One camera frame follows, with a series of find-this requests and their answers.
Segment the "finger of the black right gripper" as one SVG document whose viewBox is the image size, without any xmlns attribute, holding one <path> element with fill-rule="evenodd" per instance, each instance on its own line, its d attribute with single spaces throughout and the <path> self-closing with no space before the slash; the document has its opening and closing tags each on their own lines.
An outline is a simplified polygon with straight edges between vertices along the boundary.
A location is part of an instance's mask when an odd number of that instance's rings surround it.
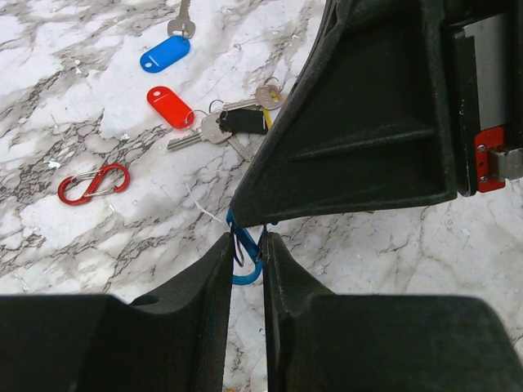
<svg viewBox="0 0 523 392">
<path fill-rule="evenodd" d="M 457 195 L 442 1 L 328 1 L 306 63 L 240 181 L 241 227 Z"/>
</svg>

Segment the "blue S carabiner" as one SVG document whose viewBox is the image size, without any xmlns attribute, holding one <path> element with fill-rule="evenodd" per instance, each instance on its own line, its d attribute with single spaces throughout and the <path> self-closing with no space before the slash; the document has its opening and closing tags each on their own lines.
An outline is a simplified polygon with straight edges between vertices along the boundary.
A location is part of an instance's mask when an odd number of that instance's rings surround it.
<svg viewBox="0 0 523 392">
<path fill-rule="evenodd" d="M 263 225 L 260 238 L 255 241 L 246 228 L 241 228 L 237 225 L 231 209 L 229 209 L 226 214 L 226 223 L 230 227 L 230 230 L 235 230 L 241 242 L 241 250 L 244 254 L 244 259 L 245 256 L 248 256 L 250 261 L 253 263 L 253 271 L 250 274 L 233 274 L 232 283 L 235 286 L 247 286 L 255 283 L 262 274 L 262 240 L 268 234 L 268 227 L 267 225 Z"/>
</svg>

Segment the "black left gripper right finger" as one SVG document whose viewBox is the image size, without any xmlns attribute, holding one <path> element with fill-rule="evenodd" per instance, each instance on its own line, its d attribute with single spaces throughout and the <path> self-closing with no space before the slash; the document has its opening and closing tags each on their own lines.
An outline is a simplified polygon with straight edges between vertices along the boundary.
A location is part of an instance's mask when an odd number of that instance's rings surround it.
<svg viewBox="0 0 523 392">
<path fill-rule="evenodd" d="M 339 295 L 262 242 L 271 391 L 519 391 L 505 328 L 469 296 Z"/>
</svg>

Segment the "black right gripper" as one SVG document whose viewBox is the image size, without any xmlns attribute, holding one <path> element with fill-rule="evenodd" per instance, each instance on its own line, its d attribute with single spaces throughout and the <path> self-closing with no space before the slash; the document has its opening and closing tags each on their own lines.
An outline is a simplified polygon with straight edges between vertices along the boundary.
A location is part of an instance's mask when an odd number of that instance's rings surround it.
<svg viewBox="0 0 523 392">
<path fill-rule="evenodd" d="M 472 196 L 522 177 L 522 3 L 430 1 L 430 189 Z"/>
</svg>

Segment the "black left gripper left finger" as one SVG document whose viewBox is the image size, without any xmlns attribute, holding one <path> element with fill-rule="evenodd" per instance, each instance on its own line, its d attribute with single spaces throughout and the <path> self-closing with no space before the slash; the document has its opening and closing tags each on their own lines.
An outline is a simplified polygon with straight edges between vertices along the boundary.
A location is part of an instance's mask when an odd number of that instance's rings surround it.
<svg viewBox="0 0 523 392">
<path fill-rule="evenodd" d="M 1 299 L 4 391 L 219 391 L 232 237 L 125 303 L 107 294 Z"/>
</svg>

